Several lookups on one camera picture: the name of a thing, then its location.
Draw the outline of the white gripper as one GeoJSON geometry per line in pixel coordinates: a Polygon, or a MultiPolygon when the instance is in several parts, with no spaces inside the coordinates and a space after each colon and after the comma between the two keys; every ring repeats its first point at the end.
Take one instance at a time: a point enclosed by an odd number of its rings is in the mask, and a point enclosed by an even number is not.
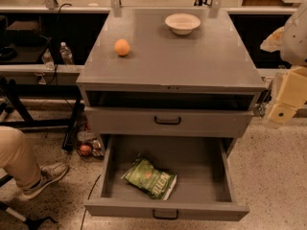
{"type": "Polygon", "coordinates": [[[295,66],[283,75],[275,103],[268,120],[276,124],[288,123],[296,114],[293,107],[302,107],[307,102],[307,68],[295,66]]]}

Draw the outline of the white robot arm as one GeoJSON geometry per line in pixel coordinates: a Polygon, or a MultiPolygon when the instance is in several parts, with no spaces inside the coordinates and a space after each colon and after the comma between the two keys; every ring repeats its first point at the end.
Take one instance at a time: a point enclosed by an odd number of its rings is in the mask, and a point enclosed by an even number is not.
{"type": "Polygon", "coordinates": [[[270,34],[260,45],[266,52],[280,52],[292,64],[282,77],[276,96],[265,116],[272,124],[288,123],[307,102],[307,1],[291,15],[283,27],[270,34]]]}

